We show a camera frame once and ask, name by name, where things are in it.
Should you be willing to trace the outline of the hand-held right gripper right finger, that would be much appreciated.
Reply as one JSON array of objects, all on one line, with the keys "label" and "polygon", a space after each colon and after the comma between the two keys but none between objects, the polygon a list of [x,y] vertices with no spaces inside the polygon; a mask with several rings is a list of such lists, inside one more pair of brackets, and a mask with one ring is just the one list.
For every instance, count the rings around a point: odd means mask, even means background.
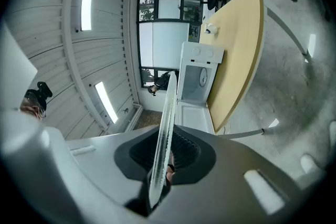
[{"label": "hand-held right gripper right finger", "polygon": [[[250,147],[181,127],[183,137],[204,143],[206,160],[177,170],[172,187],[149,215],[157,223],[300,223],[315,187],[302,189]],[[213,165],[208,164],[215,155]]]}]

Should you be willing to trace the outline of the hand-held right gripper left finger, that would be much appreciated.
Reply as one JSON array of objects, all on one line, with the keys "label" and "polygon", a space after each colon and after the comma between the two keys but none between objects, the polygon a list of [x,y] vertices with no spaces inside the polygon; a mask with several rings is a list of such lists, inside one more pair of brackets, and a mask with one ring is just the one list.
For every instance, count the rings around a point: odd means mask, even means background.
[{"label": "hand-held right gripper left finger", "polygon": [[25,113],[1,112],[1,162],[15,189],[48,223],[153,223],[96,185],[58,129]]}]

